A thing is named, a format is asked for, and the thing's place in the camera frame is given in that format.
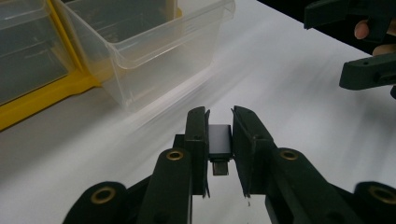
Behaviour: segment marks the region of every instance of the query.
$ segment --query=plastic bin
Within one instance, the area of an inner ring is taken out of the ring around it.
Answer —
[[[44,0],[1,1],[0,43],[0,105],[74,69]]]
[[[164,109],[201,85],[195,75],[212,61],[219,26],[234,13],[234,0],[55,2],[84,64],[133,112]]]

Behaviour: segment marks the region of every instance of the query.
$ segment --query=table surface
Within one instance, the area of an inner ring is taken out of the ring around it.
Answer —
[[[0,223],[61,223],[88,187],[132,186],[152,173],[160,152],[184,133],[187,111],[200,105],[213,124],[231,124],[234,105],[252,109],[279,147],[303,152],[343,189],[369,180],[396,187],[390,87],[338,87],[343,63],[364,57],[254,0],[236,0],[202,71],[213,77],[143,127],[93,89],[0,133]],[[229,166],[228,176],[209,170],[212,197],[193,197],[192,223],[270,223],[264,197],[245,199]]]

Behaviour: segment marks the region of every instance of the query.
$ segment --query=human hand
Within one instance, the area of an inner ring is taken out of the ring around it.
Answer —
[[[356,24],[356,26],[355,26],[356,38],[364,39],[369,34],[369,32],[370,32],[370,30],[369,30],[369,26],[367,25],[367,21],[360,21],[360,22],[358,22],[358,24]],[[396,19],[393,19],[390,22],[388,34],[396,36]],[[380,54],[386,54],[386,53],[392,53],[392,52],[396,52],[396,44],[395,45],[393,45],[393,44],[392,45],[381,45],[374,49],[373,56],[380,55]]]

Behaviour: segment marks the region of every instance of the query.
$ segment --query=white tabletop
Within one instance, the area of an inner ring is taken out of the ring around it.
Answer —
[[[184,133],[187,111],[200,105],[217,124],[232,123],[234,105],[252,109],[279,147],[303,152],[343,189],[368,180],[396,187],[390,87],[338,87],[343,63],[363,57],[254,0],[236,0],[202,71],[214,76],[141,129],[93,89],[0,133],[0,223],[61,223],[88,187],[107,180],[132,186],[152,173],[160,152]],[[194,197],[192,223],[270,223],[264,197],[245,199],[229,166],[229,176],[209,171],[212,197]]]

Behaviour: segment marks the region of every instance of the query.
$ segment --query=storage box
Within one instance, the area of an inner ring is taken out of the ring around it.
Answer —
[[[55,1],[84,64],[133,112],[164,109],[201,85],[207,77],[194,75],[234,12],[233,0]]]
[[[43,0],[0,2],[0,105],[73,70]]]

